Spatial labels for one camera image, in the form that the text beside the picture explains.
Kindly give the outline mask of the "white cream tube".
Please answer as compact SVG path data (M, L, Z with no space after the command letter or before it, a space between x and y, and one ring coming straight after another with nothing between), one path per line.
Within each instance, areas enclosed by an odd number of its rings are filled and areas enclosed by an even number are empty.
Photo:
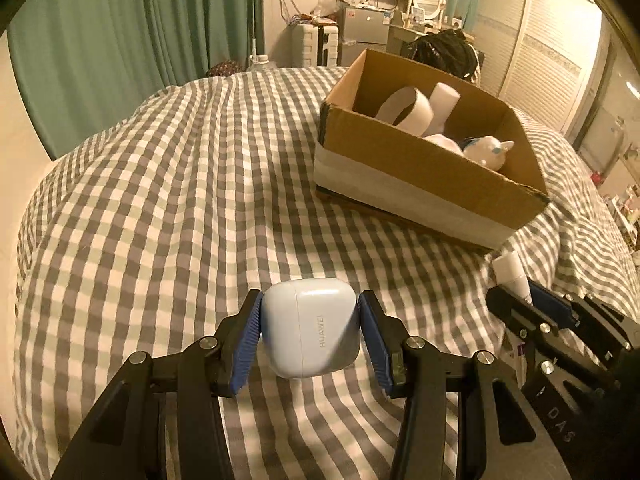
M518 296L528 304L532 303L532 294L526 278L521 259L516 252L504 252L492 262L496 283L509 289L512 294ZM522 328L517 333L508 333L508 339L512 347L514 370L516 381L521 387L526 382L527 362L525 356L525 341L528 331Z

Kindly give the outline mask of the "light blue earbuds case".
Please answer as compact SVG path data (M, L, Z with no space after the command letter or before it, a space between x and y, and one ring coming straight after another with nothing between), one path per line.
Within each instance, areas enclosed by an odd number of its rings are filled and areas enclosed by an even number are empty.
M337 278L272 285L262 297L260 322L269 364L285 379L344 370L359 354L357 295Z

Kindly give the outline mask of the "white plush toy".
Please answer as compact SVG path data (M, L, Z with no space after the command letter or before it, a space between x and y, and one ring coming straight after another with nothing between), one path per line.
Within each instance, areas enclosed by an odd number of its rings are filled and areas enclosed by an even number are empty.
M514 145L513 141L500 141L494 136L482 136L466 142L462 153L480 166L499 171L506 163L506 154L514 148Z

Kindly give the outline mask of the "white knit glove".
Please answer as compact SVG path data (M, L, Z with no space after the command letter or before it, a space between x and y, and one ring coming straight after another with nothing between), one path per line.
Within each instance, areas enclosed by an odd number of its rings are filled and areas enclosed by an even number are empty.
M448 138L448 136L444 136L443 134L430 134L429 136L424 136L424 140L439 146L443 150L454 153L459 156L464 156L462 148L457 142Z

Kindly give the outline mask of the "white cylinder bottle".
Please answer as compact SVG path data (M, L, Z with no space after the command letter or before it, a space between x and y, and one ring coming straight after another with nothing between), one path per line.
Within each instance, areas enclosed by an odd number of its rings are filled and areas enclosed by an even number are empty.
M457 92L456 89L443 82L436 84L431 96L428 98L433 112L433 118L423 135L443 134L446 121L457 106L459 100L460 93Z

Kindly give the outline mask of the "white tape roll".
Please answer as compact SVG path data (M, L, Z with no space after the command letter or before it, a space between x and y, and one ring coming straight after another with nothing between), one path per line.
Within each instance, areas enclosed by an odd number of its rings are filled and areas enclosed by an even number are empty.
M434 119L434 112L419 89L404 87L384 101L375 119L413 136L423 136Z

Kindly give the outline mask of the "grey white checkered bedspread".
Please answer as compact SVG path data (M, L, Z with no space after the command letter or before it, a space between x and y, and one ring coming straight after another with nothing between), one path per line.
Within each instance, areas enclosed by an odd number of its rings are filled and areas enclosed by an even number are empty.
M131 353L180 352L250 289L330 276L372 289L440 350L499 352L491 260L438 236L319 200L320 104L344 70L206 78L150 96L63 157L18 234L14 450L50 479ZM629 250L582 163L519 110L550 204L506 242L560 294L601 297L639 322ZM262 352L221 402L237 479L386 479L402 401L364 352L346 370L288 382Z

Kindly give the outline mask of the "open cardboard box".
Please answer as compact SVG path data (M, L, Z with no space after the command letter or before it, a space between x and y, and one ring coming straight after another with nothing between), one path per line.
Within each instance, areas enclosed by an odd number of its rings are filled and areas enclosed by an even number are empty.
M515 143L499 171L375 119L400 88L416 87L428 99L439 82L460 93L444 136L457 144L482 136ZM377 50L362 52L322 102L314 182L350 206L483 249L499 248L549 203L537 157L509 105Z

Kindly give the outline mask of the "white louvered wardrobe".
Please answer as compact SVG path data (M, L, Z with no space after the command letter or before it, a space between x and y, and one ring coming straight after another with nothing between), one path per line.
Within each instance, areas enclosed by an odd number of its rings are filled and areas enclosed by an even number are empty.
M602 14L592 0L480 0L472 31L480 88L566 133L596 60Z

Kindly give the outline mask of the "black clothes pile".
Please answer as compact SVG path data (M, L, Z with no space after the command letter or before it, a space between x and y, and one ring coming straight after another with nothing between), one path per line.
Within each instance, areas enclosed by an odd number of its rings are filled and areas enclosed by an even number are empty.
M480 76L480 55L460 29L416 38L408 44L408 57L473 84Z

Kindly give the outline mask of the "silver mini fridge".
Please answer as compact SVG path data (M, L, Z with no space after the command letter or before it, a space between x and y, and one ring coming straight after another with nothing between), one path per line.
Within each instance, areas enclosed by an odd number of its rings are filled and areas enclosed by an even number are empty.
M345 6L341 18L340 65L349 66L364 50L386 51L390 11Z

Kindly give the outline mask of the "white suitcase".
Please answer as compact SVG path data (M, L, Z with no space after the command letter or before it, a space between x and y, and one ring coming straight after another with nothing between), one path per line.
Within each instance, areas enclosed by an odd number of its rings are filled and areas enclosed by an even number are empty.
M340 30L333 24L297 24L292 30L295 67L336 67Z

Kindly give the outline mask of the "clear water jug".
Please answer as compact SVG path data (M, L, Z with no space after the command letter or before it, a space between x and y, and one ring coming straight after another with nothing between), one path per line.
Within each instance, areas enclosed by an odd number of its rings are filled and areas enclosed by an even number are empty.
M247 69L250 72L264 72L265 70L274 70L277 67L266 54L251 54L248 58Z

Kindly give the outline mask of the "brown patterned bag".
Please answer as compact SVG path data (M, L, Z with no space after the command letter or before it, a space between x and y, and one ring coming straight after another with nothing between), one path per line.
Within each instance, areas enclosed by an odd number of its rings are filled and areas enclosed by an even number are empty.
M211 67L205 74L206 77L229 77L244 72L242 63L235 60L224 60Z

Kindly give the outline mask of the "large green curtain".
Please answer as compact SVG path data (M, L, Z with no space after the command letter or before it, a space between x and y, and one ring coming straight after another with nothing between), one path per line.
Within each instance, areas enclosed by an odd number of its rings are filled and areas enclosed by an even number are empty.
M56 159L149 96L248 62L262 0L25 0L8 24L17 88Z

